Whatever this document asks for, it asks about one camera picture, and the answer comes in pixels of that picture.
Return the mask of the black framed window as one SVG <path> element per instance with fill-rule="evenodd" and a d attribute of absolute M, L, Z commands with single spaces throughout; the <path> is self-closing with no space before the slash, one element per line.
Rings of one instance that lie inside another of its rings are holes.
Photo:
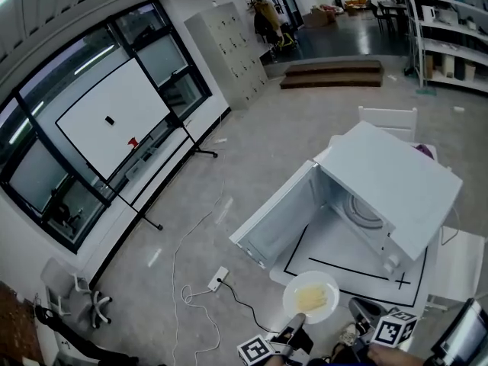
<path fill-rule="evenodd" d="M 172 113 L 189 117 L 209 97 L 162 4 L 138 4 L 59 48 L 0 106 L 0 188 L 50 238 L 75 253 L 118 198 L 108 200 L 63 157 L 39 121 L 46 106 L 96 64 L 135 59 Z"/>

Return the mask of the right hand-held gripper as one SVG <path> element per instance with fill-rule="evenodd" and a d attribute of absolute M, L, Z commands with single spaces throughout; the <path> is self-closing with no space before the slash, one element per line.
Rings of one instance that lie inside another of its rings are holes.
<path fill-rule="evenodd" d="M 418 322 L 418 316 L 402 310 L 388 314 L 380 304 L 353 297 L 348 308 L 355 320 L 358 338 L 353 351 L 358 358 L 365 358 L 370 344 L 397 348 L 408 341 Z"/>

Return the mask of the grey locker cabinet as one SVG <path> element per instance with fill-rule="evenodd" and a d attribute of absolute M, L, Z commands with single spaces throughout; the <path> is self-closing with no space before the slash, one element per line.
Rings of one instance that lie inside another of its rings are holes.
<path fill-rule="evenodd" d="M 229 107 L 249 108 L 268 83 L 247 26 L 232 3 L 194 14 L 185 26 Z"/>

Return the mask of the white shelving rack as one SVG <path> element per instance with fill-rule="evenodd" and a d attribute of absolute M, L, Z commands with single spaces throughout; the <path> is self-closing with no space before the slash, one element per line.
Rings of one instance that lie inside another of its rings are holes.
<path fill-rule="evenodd" d="M 480 92 L 488 96 L 488 0 L 405 0 L 409 20 L 408 70 L 416 75 L 419 87 L 436 85 Z M 422 6 L 435 8 L 436 20 L 423 21 Z M 433 55 L 432 79 L 424 76 L 424 57 Z M 476 66 L 473 82 L 442 75 L 442 55 L 470 61 Z"/>

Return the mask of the white wooden chair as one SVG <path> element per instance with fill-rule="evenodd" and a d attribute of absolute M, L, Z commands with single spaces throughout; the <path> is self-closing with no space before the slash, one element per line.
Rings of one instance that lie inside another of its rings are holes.
<path fill-rule="evenodd" d="M 479 292 L 485 248 L 488 239 L 482 236 L 441 228 L 435 275 L 426 306 L 446 312 L 449 306 L 437 299 L 464 303 L 469 298 L 482 300 L 488 291 Z"/>
<path fill-rule="evenodd" d="M 413 143 L 416 135 L 418 110 L 393 110 L 358 107 L 359 119 L 370 123 L 396 138 Z"/>

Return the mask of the brown wooden steps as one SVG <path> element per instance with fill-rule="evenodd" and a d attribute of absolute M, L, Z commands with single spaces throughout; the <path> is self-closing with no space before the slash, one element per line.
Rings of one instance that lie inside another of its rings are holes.
<path fill-rule="evenodd" d="M 378 60 L 351 60 L 292 65 L 281 89 L 382 86 L 384 68 Z"/>

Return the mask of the black tablet screen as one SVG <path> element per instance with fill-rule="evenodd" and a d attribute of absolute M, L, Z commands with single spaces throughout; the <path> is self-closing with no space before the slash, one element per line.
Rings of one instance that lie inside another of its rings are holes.
<path fill-rule="evenodd" d="M 488 357 L 488 313 L 474 298 L 462 306 L 453 322 L 431 348 L 427 363 L 471 366 Z"/>

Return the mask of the yellow folding cart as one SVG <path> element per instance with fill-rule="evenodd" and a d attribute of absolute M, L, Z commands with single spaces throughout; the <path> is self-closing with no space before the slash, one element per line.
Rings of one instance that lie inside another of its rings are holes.
<path fill-rule="evenodd" d="M 278 42 L 275 44 L 275 49 L 282 52 L 285 50 L 292 50 L 296 46 L 297 41 L 288 32 L 282 32 Z"/>

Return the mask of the white microwave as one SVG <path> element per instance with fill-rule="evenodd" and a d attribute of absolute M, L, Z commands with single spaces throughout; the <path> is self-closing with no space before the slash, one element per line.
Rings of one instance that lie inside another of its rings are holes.
<path fill-rule="evenodd" d="M 438 235 L 462 184 L 413 144 L 363 121 L 302 164 L 231 240 L 267 268 L 330 209 L 393 276 Z"/>

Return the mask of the grey office chair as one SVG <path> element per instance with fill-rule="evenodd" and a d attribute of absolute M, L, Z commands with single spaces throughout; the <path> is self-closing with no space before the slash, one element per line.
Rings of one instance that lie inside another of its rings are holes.
<path fill-rule="evenodd" d="M 45 264 L 40 278 L 47 288 L 50 305 L 62 320 L 74 330 L 89 332 L 112 320 L 104 310 L 113 301 L 89 287 L 85 278 L 54 258 Z"/>

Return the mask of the white table with black tape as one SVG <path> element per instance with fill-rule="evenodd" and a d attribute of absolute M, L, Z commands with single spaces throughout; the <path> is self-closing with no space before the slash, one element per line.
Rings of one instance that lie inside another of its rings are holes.
<path fill-rule="evenodd" d="M 388 276 L 373 253 L 368 252 L 363 242 L 339 222 L 338 216 L 330 209 L 322 209 L 274 264 L 282 259 L 284 252 L 289 252 L 283 267 L 287 275 L 324 271 L 335 278 L 340 291 L 347 296 L 414 310 L 426 299 L 435 266 L 437 241 L 438 235 L 409 270 Z"/>

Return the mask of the whiteboard on black stand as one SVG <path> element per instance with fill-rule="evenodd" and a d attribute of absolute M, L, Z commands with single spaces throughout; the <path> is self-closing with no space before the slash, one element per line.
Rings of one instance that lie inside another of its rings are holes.
<path fill-rule="evenodd" d="M 111 126 L 106 116 L 114 120 Z M 66 161 L 103 197 L 137 214 L 139 199 L 180 148 L 196 139 L 172 113 L 135 59 L 109 57 L 76 76 L 40 114 Z M 127 142 L 135 137 L 133 149 Z"/>

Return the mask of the white round plate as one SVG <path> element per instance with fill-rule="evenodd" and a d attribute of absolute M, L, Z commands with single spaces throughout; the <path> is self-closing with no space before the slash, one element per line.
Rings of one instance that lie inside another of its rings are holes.
<path fill-rule="evenodd" d="M 282 299 L 283 308 L 289 317 L 294 317 L 297 313 L 301 313 L 296 306 L 296 290 L 317 284 L 321 284 L 326 288 L 328 296 L 327 305 L 309 313 L 304 313 L 307 316 L 305 323 L 308 325 L 321 323 L 333 314 L 339 305 L 340 299 L 340 290 L 335 279 L 330 274 L 322 271 L 308 271 L 292 279 L 284 290 Z"/>

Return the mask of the cardboard boxes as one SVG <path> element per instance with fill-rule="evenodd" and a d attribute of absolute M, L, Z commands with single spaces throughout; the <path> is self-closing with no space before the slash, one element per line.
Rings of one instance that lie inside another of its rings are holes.
<path fill-rule="evenodd" d="M 332 6 L 313 6 L 308 14 L 303 16 L 304 26 L 307 28 L 325 27 L 336 22 L 336 10 Z"/>

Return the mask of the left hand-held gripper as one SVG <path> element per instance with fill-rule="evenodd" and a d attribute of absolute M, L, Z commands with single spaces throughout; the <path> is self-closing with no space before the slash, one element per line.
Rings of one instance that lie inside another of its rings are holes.
<path fill-rule="evenodd" d="M 297 313 L 279 335 L 265 339 L 257 335 L 237 346 L 237 353 L 244 365 L 266 365 L 278 358 L 283 365 L 307 365 L 313 341 L 302 329 L 307 316 Z"/>

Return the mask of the coat rack with coats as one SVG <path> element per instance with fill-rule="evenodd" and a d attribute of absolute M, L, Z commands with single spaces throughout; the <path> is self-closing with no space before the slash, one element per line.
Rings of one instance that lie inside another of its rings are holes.
<path fill-rule="evenodd" d="M 275 7 L 268 0 L 251 0 L 249 10 L 254 11 L 255 33 L 273 47 L 282 41 L 281 23 Z"/>

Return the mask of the person's white sneaker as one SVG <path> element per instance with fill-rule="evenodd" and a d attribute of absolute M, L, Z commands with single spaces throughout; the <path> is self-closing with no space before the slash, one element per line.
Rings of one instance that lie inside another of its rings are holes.
<path fill-rule="evenodd" d="M 339 334 L 338 343 L 344 346 L 352 347 L 358 337 L 358 330 L 354 323 L 349 323 Z"/>

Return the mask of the person's right forearm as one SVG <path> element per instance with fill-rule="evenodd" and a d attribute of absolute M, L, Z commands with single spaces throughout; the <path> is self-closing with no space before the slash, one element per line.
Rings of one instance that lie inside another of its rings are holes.
<path fill-rule="evenodd" d="M 377 366 L 424 366 L 424 361 L 414 355 L 378 344 L 370 344 L 367 356 Z"/>

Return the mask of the black office chair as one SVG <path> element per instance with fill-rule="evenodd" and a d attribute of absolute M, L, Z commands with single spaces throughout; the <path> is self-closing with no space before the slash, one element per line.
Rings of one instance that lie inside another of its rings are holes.
<path fill-rule="evenodd" d="M 58 313 L 36 305 L 35 316 L 39 321 L 67 339 L 84 356 L 98 361 L 98 366 L 137 366 L 138 358 L 124 353 L 113 352 L 96 346 L 66 325 Z"/>

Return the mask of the black dining table with chairs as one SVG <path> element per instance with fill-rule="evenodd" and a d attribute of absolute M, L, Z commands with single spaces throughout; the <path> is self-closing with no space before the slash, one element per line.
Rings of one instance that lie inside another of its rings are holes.
<path fill-rule="evenodd" d="M 408 31 L 408 17 L 404 4 L 378 2 L 371 6 L 371 10 L 377 19 L 380 31 L 383 31 L 384 27 L 388 34 L 395 32 L 405 34 Z"/>

